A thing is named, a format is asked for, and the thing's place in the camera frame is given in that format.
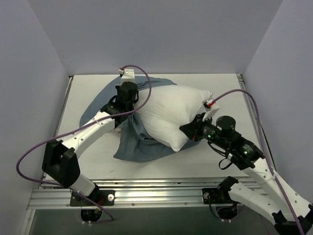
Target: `black cylinder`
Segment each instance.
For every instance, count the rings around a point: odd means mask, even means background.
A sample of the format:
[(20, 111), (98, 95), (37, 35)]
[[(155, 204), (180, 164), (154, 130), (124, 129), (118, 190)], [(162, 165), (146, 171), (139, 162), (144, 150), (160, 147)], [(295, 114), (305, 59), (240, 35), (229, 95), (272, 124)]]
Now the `black cylinder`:
[(216, 120), (216, 134), (228, 138), (235, 133), (236, 121), (230, 116), (221, 116)]

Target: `gray cloth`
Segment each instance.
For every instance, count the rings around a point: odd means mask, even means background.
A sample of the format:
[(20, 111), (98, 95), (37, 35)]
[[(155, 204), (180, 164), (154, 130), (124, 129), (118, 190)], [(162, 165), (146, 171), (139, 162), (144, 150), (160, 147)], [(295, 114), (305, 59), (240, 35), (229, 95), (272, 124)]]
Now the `gray cloth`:
[[(171, 80), (165, 78), (150, 77), (150, 79), (152, 87), (176, 85)], [(79, 126), (83, 126), (92, 119), (116, 95), (115, 85), (119, 84), (119, 81), (120, 77), (117, 77), (97, 95), (82, 115)], [(149, 88), (149, 83), (145, 76), (136, 76), (136, 83), (139, 91)], [(189, 140), (182, 150), (193, 147), (198, 143)], [(133, 113), (122, 123), (120, 144), (114, 158), (142, 163), (163, 158), (173, 153), (174, 151), (170, 147), (153, 139), (144, 128), (139, 115)]]

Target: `gray floor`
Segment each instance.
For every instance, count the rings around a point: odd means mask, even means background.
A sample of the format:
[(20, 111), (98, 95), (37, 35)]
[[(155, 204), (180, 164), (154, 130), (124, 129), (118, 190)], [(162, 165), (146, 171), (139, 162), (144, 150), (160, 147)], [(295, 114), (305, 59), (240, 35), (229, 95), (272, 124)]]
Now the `gray floor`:
[[(31, 235), (86, 234), (201, 234), (201, 235), (267, 235), (260, 216), (245, 208), (232, 223), (222, 223), (209, 208), (114, 209), (114, 222), (89, 227), (77, 221), (79, 211), (37, 210)], [(270, 235), (277, 235), (273, 225), (265, 221)]]

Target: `fabric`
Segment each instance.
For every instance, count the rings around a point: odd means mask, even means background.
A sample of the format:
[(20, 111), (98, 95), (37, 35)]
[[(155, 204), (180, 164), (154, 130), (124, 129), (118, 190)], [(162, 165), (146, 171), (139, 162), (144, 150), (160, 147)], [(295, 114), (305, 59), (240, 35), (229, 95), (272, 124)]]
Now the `fabric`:
[[(143, 104), (149, 90), (139, 92), (135, 108)], [(193, 87), (169, 85), (155, 87), (150, 99), (137, 111), (147, 133), (175, 152), (188, 142), (179, 127), (190, 123), (197, 114), (205, 112), (202, 102), (212, 96), (210, 91)]]
[[(150, 77), (150, 79), (153, 88), (176, 85), (171, 80), (165, 78)], [(135, 80), (139, 91), (149, 88), (149, 83), (145, 76), (136, 76)], [(83, 113), (79, 126), (83, 126), (92, 119), (96, 113), (108, 103), (114, 95), (116, 95), (115, 86), (116, 84), (119, 84), (119, 81), (120, 77), (117, 77), (97, 95)], [(183, 146), (182, 150), (193, 147), (197, 144), (199, 144), (199, 142), (189, 140)], [(173, 153), (175, 153), (175, 151), (172, 150), (172, 148), (165, 146), (152, 138), (145, 130), (139, 115), (133, 113), (122, 123), (120, 144), (114, 158), (141, 163), (163, 158)]]

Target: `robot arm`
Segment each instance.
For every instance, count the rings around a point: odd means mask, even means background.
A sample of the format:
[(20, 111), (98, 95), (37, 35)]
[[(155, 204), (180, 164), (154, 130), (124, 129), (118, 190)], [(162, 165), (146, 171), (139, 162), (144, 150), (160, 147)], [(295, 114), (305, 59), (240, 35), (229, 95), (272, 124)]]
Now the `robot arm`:
[(267, 198), (255, 193), (235, 178), (228, 176), (218, 186), (221, 198), (240, 202), (255, 210), (273, 223), (281, 235), (298, 235), (299, 229), (275, 180), (277, 177), (304, 233), (307, 233), (313, 224), (313, 205), (298, 195), (276, 171), (274, 176), (271, 174), (262, 151), (235, 130), (236, 121), (232, 117), (219, 117), (215, 126), (211, 118), (204, 120), (211, 110), (210, 104), (206, 103), (204, 106), (207, 109), (206, 113), (197, 115), (191, 123), (179, 129), (191, 140), (206, 139), (211, 147), (214, 144), (223, 149), (224, 152), (214, 148), (218, 153), (223, 153), (223, 156), (239, 170), (253, 178), (269, 195)]
[(101, 200), (99, 187), (80, 172), (78, 159), (92, 143), (119, 126), (128, 116), (97, 120), (132, 111), (133, 104), (138, 101), (134, 70), (120, 70), (120, 73), (121, 82), (116, 86), (117, 95), (85, 125), (94, 124), (66, 138), (50, 141), (45, 148), (43, 171), (63, 187), (78, 191), (95, 202)]

